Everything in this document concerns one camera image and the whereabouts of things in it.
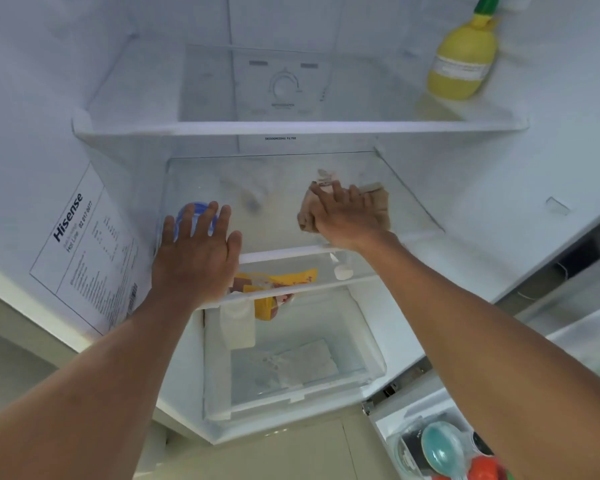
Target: teal lid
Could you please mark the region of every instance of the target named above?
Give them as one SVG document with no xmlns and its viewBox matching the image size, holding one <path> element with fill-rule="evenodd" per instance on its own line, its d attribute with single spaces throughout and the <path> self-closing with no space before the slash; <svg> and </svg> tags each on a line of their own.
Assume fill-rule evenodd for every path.
<svg viewBox="0 0 600 480">
<path fill-rule="evenodd" d="M 446 421 L 431 423 L 422 432 L 422 451 L 440 475 L 460 478 L 466 475 L 467 461 L 461 441 L 462 432 Z"/>
<path fill-rule="evenodd" d="M 496 8 L 498 8 L 498 3 L 500 0 L 480 0 L 478 1 L 478 5 L 475 6 L 475 10 L 473 12 L 476 15 L 493 15 L 496 13 Z"/>
</svg>

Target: barcode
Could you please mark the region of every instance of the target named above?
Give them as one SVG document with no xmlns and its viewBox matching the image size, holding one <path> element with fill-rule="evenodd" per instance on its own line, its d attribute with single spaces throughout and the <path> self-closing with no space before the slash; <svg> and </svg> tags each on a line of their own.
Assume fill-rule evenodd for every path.
<svg viewBox="0 0 600 480">
<path fill-rule="evenodd" d="M 136 303 L 136 294 L 138 291 L 137 283 L 131 287 L 131 296 L 129 296 L 129 307 L 127 309 L 127 314 L 130 315 L 132 311 L 134 311 L 134 304 Z"/>
</svg>

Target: green bottle cap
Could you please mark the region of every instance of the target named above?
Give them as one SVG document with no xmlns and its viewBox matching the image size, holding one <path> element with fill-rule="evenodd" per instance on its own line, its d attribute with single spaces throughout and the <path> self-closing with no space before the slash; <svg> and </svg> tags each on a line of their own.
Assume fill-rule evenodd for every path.
<svg viewBox="0 0 600 480">
<path fill-rule="evenodd" d="M 500 0 L 480 0 L 478 1 L 478 5 L 475 6 L 475 10 L 473 12 L 476 15 L 493 15 L 496 13 L 496 8 L 498 7 L 498 2 Z"/>
</svg>

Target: lemon juice bottle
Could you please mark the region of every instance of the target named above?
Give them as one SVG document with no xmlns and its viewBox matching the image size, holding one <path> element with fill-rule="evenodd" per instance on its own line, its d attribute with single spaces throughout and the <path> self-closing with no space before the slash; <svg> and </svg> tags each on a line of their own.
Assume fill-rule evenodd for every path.
<svg viewBox="0 0 600 480">
<path fill-rule="evenodd" d="M 427 80 L 433 95 L 462 100 L 478 90 L 498 49 L 493 14 L 499 1 L 478 1 L 471 21 L 449 32 L 442 41 Z"/>
</svg>

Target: red object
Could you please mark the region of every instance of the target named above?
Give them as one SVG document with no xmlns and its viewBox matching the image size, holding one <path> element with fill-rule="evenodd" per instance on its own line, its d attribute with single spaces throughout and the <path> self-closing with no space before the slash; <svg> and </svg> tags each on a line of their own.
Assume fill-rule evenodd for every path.
<svg viewBox="0 0 600 480">
<path fill-rule="evenodd" d="M 468 480 L 498 480 L 501 470 L 504 471 L 495 458 L 476 456 L 471 461 L 471 469 L 466 477 Z"/>
</svg>

